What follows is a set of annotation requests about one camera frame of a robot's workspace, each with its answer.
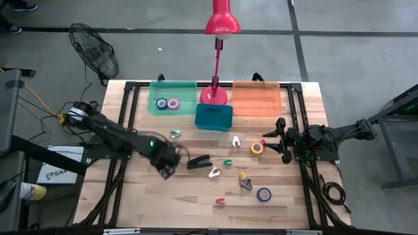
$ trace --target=pink tape roll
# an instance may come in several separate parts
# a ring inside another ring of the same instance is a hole
[[[171,98],[167,101],[167,106],[170,109],[178,109],[179,105],[180,105],[180,102],[178,102],[178,99],[176,98]]]

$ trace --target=concrete floor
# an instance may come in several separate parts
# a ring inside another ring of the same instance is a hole
[[[3,14],[24,26],[68,27],[83,22],[92,27],[203,29],[212,11],[209,0],[39,0],[36,12]],[[242,29],[290,30],[286,0],[231,0]],[[414,0],[294,0],[300,30],[418,31]],[[115,48],[120,64],[117,79],[209,79],[214,68],[213,37],[169,34],[102,34]],[[319,82],[329,125],[348,125],[377,113],[386,102],[418,82],[418,38],[302,37],[309,80]],[[30,68],[25,79],[53,110],[76,101],[86,86],[83,62],[66,33],[0,34],[0,66]],[[220,77],[249,80],[260,72],[266,80],[301,81],[293,36],[234,35],[225,41]],[[105,88],[88,69],[94,85],[85,101],[101,102]],[[34,101],[26,90],[21,96]],[[31,108],[42,117],[44,114]],[[77,142],[52,119],[52,138],[43,146]],[[19,108],[15,134],[30,138],[39,122]],[[418,187],[382,192],[380,185],[396,180],[381,135],[372,142],[348,140],[340,149],[341,169],[352,222],[359,228],[418,233]],[[72,207],[57,214],[53,204],[39,205],[42,227],[63,225]]]

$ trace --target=person's foot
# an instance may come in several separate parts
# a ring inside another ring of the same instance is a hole
[[[27,3],[25,1],[11,2],[10,6],[14,12],[33,11],[38,9],[38,5],[34,3]]]
[[[13,35],[15,35],[15,34],[18,34],[18,33],[22,32],[22,28],[21,28],[21,27],[19,27],[19,26],[17,26],[17,25],[11,25],[11,26],[10,26],[10,27],[8,27],[8,28],[4,28],[4,27],[2,27],[2,28],[0,28],[0,29],[2,29],[2,30],[4,30],[4,31],[6,31],[8,34],[13,34]]]

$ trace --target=wooden table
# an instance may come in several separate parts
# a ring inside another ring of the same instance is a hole
[[[113,121],[118,120],[125,86],[123,80],[109,82],[102,113]],[[319,84],[302,83],[304,100],[310,124],[327,125],[327,117]],[[198,88],[199,97],[202,89]],[[232,88],[227,88],[228,104],[231,104]],[[220,177],[208,178],[211,168],[187,170],[187,157],[183,157],[176,173],[164,180],[137,153],[128,163],[118,217],[118,227],[172,227],[172,228],[308,228],[302,180],[296,161],[284,165],[281,155],[266,149],[262,155],[253,155],[250,144],[261,135],[273,131],[278,117],[234,116],[233,127],[227,133],[202,131],[194,124],[195,116],[153,116],[148,113],[148,87],[139,93],[134,128],[141,131],[157,131],[169,137],[172,129],[181,129],[178,142],[187,147],[192,157],[209,154],[214,166],[221,170]],[[131,107],[129,97],[125,125]],[[282,111],[280,117],[292,126],[289,97],[281,90]],[[295,99],[300,117],[298,100]],[[240,148],[232,148],[233,136],[242,141]],[[280,138],[267,138],[278,142]],[[232,159],[232,167],[223,166],[225,159]],[[74,222],[77,223],[93,209],[105,188],[109,160],[99,160],[86,172]],[[319,173],[326,181],[341,183],[335,166],[318,162]],[[238,185],[238,176],[244,171],[251,179],[253,190]],[[261,187],[272,191],[269,202],[259,202],[256,192]],[[224,206],[215,203],[226,198]],[[110,199],[109,211],[113,199]],[[315,218],[319,222],[317,202],[313,199]],[[350,224],[349,215],[342,206],[332,206],[344,222]]]

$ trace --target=lamp shade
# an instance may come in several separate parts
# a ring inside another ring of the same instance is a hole
[[[230,0],[213,0],[214,15],[209,19],[204,34],[225,35],[241,32],[238,20],[231,14]]]

